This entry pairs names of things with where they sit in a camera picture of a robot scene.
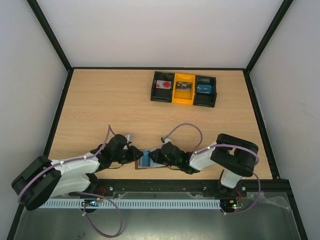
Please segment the brown leather card holder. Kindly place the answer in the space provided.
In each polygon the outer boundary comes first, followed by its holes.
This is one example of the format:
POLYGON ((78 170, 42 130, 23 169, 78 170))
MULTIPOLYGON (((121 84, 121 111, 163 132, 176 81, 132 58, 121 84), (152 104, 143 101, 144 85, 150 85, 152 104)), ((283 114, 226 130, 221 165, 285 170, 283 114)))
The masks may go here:
POLYGON ((151 149, 141 149, 140 151, 143 153, 143 156, 140 157, 135 162, 135 169, 142 170, 142 169, 157 169, 157 168, 166 168, 167 166, 164 164, 159 164, 153 162, 153 160, 149 157, 149 153, 156 150, 156 148, 151 149))

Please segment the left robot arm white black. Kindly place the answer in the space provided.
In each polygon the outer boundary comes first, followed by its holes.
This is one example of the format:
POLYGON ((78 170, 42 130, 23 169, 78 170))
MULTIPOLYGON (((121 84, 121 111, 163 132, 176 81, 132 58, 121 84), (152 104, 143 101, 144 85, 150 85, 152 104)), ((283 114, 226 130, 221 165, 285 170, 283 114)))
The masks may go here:
POLYGON ((18 196, 18 202, 32 211, 48 199, 57 196, 85 192, 95 193, 99 180, 97 172, 108 169, 112 163, 125 165, 143 156, 128 140, 127 136, 116 134, 109 142, 100 144, 90 152, 68 159, 37 157, 11 183, 18 196))

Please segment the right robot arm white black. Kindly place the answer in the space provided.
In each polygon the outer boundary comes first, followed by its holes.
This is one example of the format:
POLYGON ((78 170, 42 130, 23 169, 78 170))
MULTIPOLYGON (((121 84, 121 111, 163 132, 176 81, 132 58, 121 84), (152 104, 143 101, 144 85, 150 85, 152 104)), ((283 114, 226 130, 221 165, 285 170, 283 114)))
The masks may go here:
POLYGON ((184 152, 169 141, 148 156, 154 163, 177 167, 189 175, 218 164, 224 168, 218 191, 229 196, 242 178, 254 174, 254 168, 260 160, 258 151, 259 147, 253 142, 221 133, 214 143, 201 150, 184 152))

